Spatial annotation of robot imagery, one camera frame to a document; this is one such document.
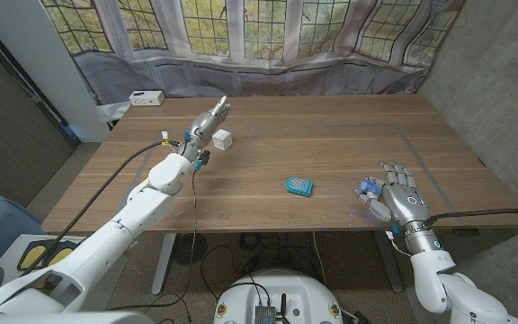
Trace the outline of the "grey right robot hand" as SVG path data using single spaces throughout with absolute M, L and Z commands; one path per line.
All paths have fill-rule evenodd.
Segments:
M 426 200 L 415 186 L 411 172 L 402 165 L 380 161 L 386 180 L 366 176 L 354 190 L 380 221 L 425 221 L 429 216 Z

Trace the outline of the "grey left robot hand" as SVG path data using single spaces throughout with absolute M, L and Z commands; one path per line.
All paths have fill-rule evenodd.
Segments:
M 177 154 L 193 162 L 211 141 L 219 125 L 231 112 L 228 98 L 223 96 L 209 111 L 200 114 L 192 123 L 188 139 L 179 146 Z

